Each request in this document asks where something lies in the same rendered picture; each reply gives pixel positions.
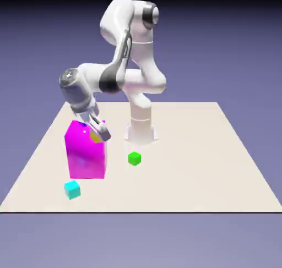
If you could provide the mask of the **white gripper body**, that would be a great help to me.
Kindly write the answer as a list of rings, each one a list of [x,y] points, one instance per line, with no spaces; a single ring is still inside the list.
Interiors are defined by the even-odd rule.
[[[95,117],[98,117],[100,114],[100,110],[96,99],[93,97],[84,109],[80,110],[79,112],[74,111],[74,114],[76,116],[79,116],[84,123],[88,123],[90,121],[90,114],[93,114]]]

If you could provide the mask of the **small yellow cube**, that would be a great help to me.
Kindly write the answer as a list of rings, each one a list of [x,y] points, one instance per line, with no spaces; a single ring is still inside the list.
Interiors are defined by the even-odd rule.
[[[102,139],[92,130],[90,131],[90,138],[94,143],[102,142]]]

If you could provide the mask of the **small green cube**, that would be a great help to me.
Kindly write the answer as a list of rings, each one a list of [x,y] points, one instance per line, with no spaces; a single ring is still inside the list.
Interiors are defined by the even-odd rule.
[[[141,163],[141,154],[138,152],[131,152],[128,154],[128,163],[136,166]]]

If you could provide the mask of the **small cyan cube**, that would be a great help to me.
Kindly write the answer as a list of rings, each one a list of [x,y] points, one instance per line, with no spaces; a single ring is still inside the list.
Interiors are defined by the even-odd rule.
[[[69,200],[81,196],[80,185],[76,181],[65,183],[64,190]]]

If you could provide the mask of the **large magenta box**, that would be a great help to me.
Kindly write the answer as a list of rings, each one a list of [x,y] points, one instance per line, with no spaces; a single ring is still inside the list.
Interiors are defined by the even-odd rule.
[[[72,179],[103,179],[106,172],[106,143],[94,143],[91,128],[71,121],[65,135],[69,175]]]

